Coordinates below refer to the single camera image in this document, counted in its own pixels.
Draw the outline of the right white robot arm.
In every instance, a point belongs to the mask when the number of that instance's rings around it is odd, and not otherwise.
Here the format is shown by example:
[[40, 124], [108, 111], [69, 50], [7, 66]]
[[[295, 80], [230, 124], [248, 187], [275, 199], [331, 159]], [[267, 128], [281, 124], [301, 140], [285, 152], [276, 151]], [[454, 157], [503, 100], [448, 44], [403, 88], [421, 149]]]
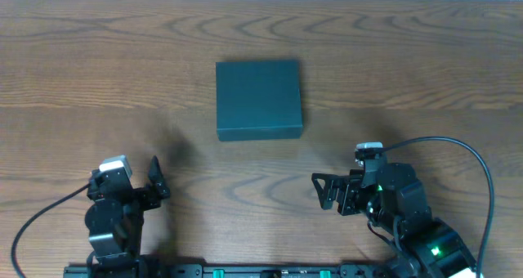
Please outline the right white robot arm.
[[409, 164], [383, 164], [377, 170], [352, 170], [347, 176], [311, 176], [323, 210], [338, 202], [342, 216], [362, 213], [368, 228], [392, 235], [396, 256], [373, 266], [367, 277], [474, 276], [477, 262], [460, 235], [432, 216], [425, 190]]

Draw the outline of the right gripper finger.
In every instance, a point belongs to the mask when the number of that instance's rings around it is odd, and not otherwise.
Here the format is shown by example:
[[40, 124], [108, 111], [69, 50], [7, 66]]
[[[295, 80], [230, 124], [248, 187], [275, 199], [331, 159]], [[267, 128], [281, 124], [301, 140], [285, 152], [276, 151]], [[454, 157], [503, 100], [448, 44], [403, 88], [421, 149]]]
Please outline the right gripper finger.
[[337, 196], [337, 187], [333, 183], [325, 183], [323, 186], [318, 184], [316, 192], [319, 197], [320, 207], [323, 210], [331, 209]]
[[338, 179], [339, 176], [333, 174], [313, 173], [311, 175], [311, 180], [317, 192], [331, 191], [337, 185]]

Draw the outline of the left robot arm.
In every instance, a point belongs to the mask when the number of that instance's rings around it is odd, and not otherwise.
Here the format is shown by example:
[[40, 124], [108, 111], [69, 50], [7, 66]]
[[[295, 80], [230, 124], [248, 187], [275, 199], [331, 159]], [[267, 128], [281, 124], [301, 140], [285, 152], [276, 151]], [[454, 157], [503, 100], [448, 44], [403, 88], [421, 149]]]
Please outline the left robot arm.
[[148, 277], [141, 256], [144, 212], [157, 209], [171, 195], [159, 159], [153, 156], [149, 183], [134, 188], [125, 155], [104, 159], [92, 171], [87, 197], [93, 201], [84, 218], [93, 252], [87, 258], [88, 277]]

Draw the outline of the dark green box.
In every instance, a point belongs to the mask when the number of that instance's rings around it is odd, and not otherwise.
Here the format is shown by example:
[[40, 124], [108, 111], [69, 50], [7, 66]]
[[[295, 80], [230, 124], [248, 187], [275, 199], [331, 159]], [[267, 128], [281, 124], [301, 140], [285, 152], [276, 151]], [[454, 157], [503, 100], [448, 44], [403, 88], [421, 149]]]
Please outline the dark green box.
[[298, 139], [303, 132], [296, 60], [216, 63], [220, 141]]

